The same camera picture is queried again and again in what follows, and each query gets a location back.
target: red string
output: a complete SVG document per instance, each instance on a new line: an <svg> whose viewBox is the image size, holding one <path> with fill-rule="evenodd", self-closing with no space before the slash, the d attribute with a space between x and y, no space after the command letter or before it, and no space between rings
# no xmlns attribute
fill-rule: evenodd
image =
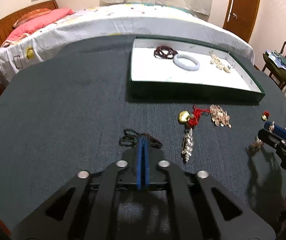
<svg viewBox="0 0 286 240"><path fill-rule="evenodd" d="M268 111L265 111L265 112L263 113L263 115L265 115L267 118L270 117L270 113L269 113Z"/></svg>
<svg viewBox="0 0 286 240"><path fill-rule="evenodd" d="M199 122L199 119L200 119L200 117L201 117L201 115L203 114L203 113L209 113L210 111L208 110L208 109L200 109L200 108L198 108L198 107L196 107L196 105L194 105L193 106L193 115L194 115L194 117L193 118L191 118L189 121L188 121L188 124L189 124L189 126L190 127L194 127L194 126L196 126L197 124L198 124L198 122Z"/></svg>

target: wooden headboard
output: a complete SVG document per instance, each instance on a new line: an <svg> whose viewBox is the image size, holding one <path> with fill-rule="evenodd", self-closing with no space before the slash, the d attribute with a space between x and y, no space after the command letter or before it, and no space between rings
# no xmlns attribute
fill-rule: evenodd
<svg viewBox="0 0 286 240"><path fill-rule="evenodd" d="M9 34L13 31L12 25L24 14L36 9L48 8L50 10L57 9L58 5L55 0L42 2L23 8L15 13L12 13L0 20L0 47L2 43L7 39Z"/></svg>

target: jewelry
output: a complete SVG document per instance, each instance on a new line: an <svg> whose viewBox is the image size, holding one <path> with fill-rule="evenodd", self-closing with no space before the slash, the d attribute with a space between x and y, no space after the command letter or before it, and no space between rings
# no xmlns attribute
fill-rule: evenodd
<svg viewBox="0 0 286 240"><path fill-rule="evenodd" d="M175 49L172 49L169 46L161 45L158 46L155 51L154 51L154 57L159 57L163 59L173 59L173 57L177 54L178 52Z"/></svg>
<svg viewBox="0 0 286 240"><path fill-rule="evenodd" d="M179 61L178 58L188 59L188 60L192 61L195 64L195 66L185 65L183 62ZM176 55L174 55L173 63L176 66L178 66L179 68L182 68L182 69L185 69L185 70L189 70L189 71L196 71L196 70L198 70L200 68L200 63L199 63L199 61L195 57L192 57L190 55L185 55L185 54L176 54Z"/></svg>
<svg viewBox="0 0 286 240"><path fill-rule="evenodd" d="M258 136L256 136L255 139L256 141L249 146L251 151L257 151L264 145L264 142L260 140Z"/></svg>
<svg viewBox="0 0 286 240"><path fill-rule="evenodd" d="M274 123L275 123L275 121L273 121L273 122L270 124L270 127L268 128L268 130L270 131L270 133L272 133L272 132L274 131L274 128L275 128Z"/></svg>
<svg viewBox="0 0 286 240"><path fill-rule="evenodd" d="M187 111L182 111L179 113L178 120L180 123L184 124L190 120L190 114Z"/></svg>
<svg viewBox="0 0 286 240"><path fill-rule="evenodd" d="M216 105L211 105L210 106L210 113L212 116L212 121L215 123L216 126L228 126L231 128L232 126L230 125L230 116L227 114L226 111L222 109L220 106Z"/></svg>
<svg viewBox="0 0 286 240"><path fill-rule="evenodd" d="M182 155L184 155L185 162L188 162L193 151L193 128L198 124L202 113L209 113L208 109L200 109L193 106L193 113L182 111L178 115L178 121L186 125L186 131L182 144Z"/></svg>
<svg viewBox="0 0 286 240"><path fill-rule="evenodd" d="M211 64L216 64L216 67L217 67L218 69L224 70L226 73L230 73L230 70L231 70L232 68L234 68L234 65L231 65L231 66L226 67L226 66L223 64L222 60L221 60L219 57L217 57L216 55L213 54L213 51L210 52L210 54L211 54L211 58L212 58L210 63L211 63Z"/></svg>
<svg viewBox="0 0 286 240"><path fill-rule="evenodd" d="M134 131L133 129L124 129L123 133L124 135L119 139L120 146L135 147L137 136L148 136L151 140L151 147L157 148L157 149L162 148L162 143L158 139L154 138L148 133L138 133Z"/></svg>
<svg viewBox="0 0 286 240"><path fill-rule="evenodd" d="M266 121L269 117L270 117L270 113L268 111L265 111L261 116L263 121Z"/></svg>
<svg viewBox="0 0 286 240"><path fill-rule="evenodd" d="M182 154L184 155L185 161L188 162L193 151L193 130L190 128L184 135Z"/></svg>

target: metal screw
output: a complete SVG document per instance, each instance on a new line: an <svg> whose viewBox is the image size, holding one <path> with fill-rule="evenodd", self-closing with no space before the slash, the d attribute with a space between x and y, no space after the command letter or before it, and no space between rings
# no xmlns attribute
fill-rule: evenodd
<svg viewBox="0 0 286 240"><path fill-rule="evenodd" d="M80 171L77 176L80 178L80 179L86 179L90 174L87 172L87 171Z"/></svg>
<svg viewBox="0 0 286 240"><path fill-rule="evenodd" d="M159 166L160 167L168 167L170 165L170 162L168 161L160 161Z"/></svg>
<svg viewBox="0 0 286 240"><path fill-rule="evenodd" d="M197 176L201 179L205 179L209 176L210 174L207 171L199 171L197 173Z"/></svg>
<svg viewBox="0 0 286 240"><path fill-rule="evenodd" d="M116 163L116 165L119 166L119 167L126 167L127 166L127 161L123 161L123 160L118 161Z"/></svg>

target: wooden door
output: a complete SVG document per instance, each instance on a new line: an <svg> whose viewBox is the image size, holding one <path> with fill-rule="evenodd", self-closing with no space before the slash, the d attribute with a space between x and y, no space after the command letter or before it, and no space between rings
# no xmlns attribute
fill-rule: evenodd
<svg viewBox="0 0 286 240"><path fill-rule="evenodd" d="M254 28L259 2L260 0L230 0L223 28L248 42Z"/></svg>

